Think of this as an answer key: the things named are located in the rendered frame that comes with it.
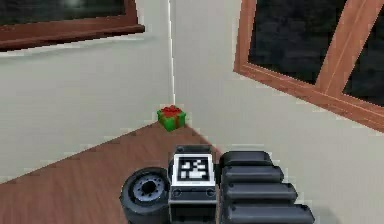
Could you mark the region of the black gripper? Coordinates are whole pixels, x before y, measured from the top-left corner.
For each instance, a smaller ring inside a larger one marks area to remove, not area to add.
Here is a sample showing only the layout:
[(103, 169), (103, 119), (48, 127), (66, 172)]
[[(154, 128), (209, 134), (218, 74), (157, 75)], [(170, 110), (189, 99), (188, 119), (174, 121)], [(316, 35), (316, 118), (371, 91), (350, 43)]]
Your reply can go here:
[(169, 224), (167, 170), (147, 167), (124, 182), (120, 203), (128, 224)]

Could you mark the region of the green gift box red ribbon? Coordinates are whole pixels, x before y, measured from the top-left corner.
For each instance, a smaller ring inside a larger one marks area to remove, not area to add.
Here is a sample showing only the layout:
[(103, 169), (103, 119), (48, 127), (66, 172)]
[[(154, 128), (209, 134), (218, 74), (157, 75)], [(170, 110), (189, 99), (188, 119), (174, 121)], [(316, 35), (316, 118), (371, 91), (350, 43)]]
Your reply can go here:
[(185, 126), (186, 113), (175, 105), (158, 110), (157, 116), (159, 123), (168, 132)]

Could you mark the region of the brown framed window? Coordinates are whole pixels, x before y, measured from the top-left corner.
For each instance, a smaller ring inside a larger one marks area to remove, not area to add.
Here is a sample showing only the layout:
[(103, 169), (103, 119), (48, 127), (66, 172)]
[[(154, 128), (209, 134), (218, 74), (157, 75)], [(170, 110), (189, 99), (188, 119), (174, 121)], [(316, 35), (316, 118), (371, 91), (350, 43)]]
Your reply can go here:
[(144, 33), (135, 0), (124, 0), (125, 14), (0, 26), (0, 52)]
[(234, 71), (384, 133), (384, 0), (241, 0)]

